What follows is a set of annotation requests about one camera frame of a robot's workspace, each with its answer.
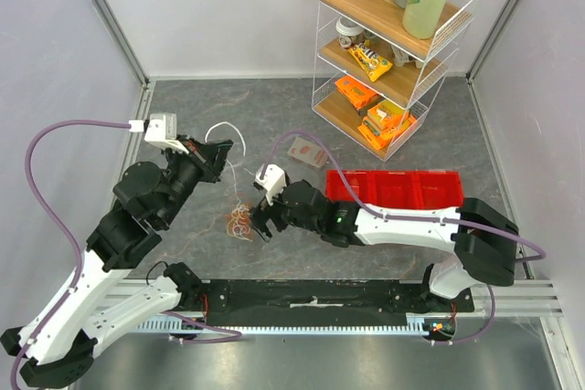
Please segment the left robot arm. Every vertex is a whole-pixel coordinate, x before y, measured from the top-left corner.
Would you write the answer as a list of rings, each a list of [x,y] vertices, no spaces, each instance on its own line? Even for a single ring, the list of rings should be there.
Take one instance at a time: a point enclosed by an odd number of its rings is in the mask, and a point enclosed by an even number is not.
[[[231,140],[198,142],[178,136],[164,148],[166,168],[130,166],[113,188],[116,201],[87,239],[81,269],[28,325],[5,330],[1,344],[22,360],[12,380],[60,389],[140,323],[164,311],[202,304],[203,284],[184,263],[169,265],[141,290],[105,311],[98,306],[162,240],[197,184],[216,183]]]

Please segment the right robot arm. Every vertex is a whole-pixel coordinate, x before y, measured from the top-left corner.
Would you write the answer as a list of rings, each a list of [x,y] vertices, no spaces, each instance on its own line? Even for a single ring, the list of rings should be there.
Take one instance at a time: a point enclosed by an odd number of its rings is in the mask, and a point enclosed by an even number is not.
[[[431,265],[419,287],[420,304],[439,311],[464,290],[515,281],[517,228],[476,198],[438,210],[390,209],[356,201],[332,201],[305,180],[271,183],[257,179],[263,198],[250,210],[250,225],[270,240],[298,227],[335,247],[399,244],[432,248],[447,258]]]

